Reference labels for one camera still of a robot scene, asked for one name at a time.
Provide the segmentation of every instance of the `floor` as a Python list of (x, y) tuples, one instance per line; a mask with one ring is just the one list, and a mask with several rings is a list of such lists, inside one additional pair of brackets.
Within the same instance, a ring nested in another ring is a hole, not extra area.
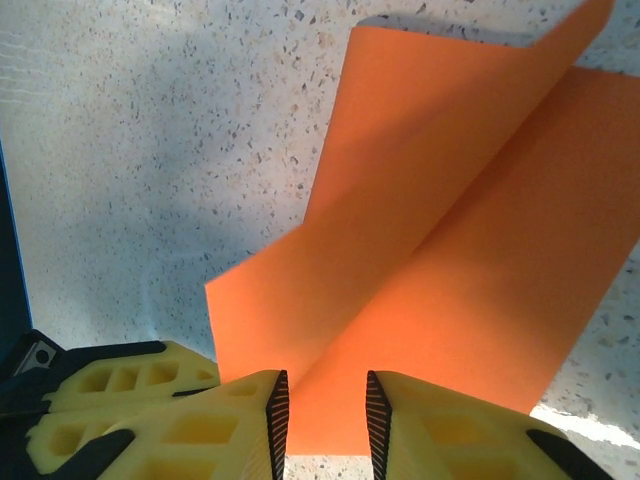
[[(0, 0), (35, 325), (64, 347), (160, 337), (214, 356), (203, 284), (300, 223), (352, 26), (525, 45), (577, 3)], [(640, 1), (619, 0), (579, 63), (640, 75), (639, 47)], [(636, 248), (533, 412), (619, 479), (640, 479), (639, 272)], [(369, 470), (292, 458), (288, 476)]]

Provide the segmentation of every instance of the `speckled floor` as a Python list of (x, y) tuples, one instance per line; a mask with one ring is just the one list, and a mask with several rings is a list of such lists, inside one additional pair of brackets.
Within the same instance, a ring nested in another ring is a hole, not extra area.
[[(0, 125), (36, 326), (65, 347), (214, 355), (203, 283), (301, 221), (352, 26), (523, 45), (577, 3), (3, 0)], [(620, 0), (580, 64), (640, 75), (639, 48), (640, 1)], [(637, 248), (534, 411), (618, 479), (640, 479), (639, 271)], [(370, 476), (365, 458), (288, 465)]]

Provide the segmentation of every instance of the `dark blue edge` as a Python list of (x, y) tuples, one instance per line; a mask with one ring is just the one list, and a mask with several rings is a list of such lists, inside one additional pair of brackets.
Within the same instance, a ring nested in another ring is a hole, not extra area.
[(11, 208), (9, 182), (0, 139), (0, 362), (23, 334), (31, 330), (29, 300)]

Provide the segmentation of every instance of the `orange paper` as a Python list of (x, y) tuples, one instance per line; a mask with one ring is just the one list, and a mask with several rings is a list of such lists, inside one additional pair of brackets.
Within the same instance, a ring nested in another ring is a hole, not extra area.
[(223, 382), (290, 375), (290, 454), (367, 454), (366, 372), (528, 412), (640, 232), (640, 81), (354, 29), (305, 223), (206, 286)]

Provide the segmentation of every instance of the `folded paper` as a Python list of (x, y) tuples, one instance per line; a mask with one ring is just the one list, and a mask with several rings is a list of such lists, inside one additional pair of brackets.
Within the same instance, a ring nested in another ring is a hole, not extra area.
[(570, 67), (612, 3), (522, 49), (353, 30), (305, 222), (206, 286), (222, 382), (289, 371), (289, 453), (367, 454), (371, 369), (539, 400), (640, 232), (640, 80)]

